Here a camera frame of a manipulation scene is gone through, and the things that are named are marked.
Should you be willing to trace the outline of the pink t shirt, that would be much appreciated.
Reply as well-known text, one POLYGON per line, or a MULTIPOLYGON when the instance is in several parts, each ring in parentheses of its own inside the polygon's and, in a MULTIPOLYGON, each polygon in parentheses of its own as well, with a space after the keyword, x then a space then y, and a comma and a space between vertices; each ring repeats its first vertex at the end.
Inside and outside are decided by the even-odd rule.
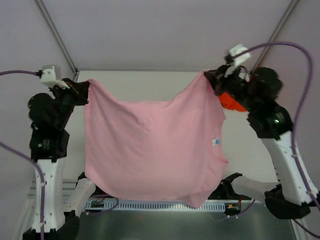
POLYGON ((183 201, 200 207, 228 166, 224 110, 203 72, 168 101, 120 101, 88 80, 85 176, 131 201, 183 201))

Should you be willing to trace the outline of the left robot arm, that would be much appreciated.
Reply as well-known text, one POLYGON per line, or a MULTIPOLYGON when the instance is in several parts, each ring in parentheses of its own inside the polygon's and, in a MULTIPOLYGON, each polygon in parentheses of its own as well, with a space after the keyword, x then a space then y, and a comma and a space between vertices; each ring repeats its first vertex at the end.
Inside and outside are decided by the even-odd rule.
POLYGON ((70 135, 65 127, 76 106, 88 104, 90 83, 68 78, 38 93, 28 101, 31 119, 31 162, 35 164, 36 195, 33 223, 24 240, 74 240, 80 229, 80 215, 90 196, 97 197, 103 184, 82 177, 66 206, 63 205, 63 170, 70 135))

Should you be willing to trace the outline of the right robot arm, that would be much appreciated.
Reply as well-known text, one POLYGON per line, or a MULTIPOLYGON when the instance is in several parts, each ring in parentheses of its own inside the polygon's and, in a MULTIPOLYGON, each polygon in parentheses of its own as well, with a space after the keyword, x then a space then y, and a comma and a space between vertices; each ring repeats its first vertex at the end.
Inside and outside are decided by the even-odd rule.
POLYGON ((283 83, 271 68, 260 67, 252 76, 240 69, 226 75, 227 66, 204 72, 217 96, 228 93, 248 112, 247 121, 266 147, 277 182, 259 182, 233 173, 224 178, 214 195, 248 197, 265 203, 281 220, 302 219, 320 201, 320 193, 308 177, 298 148, 292 145, 294 124, 288 111, 276 102, 283 83))

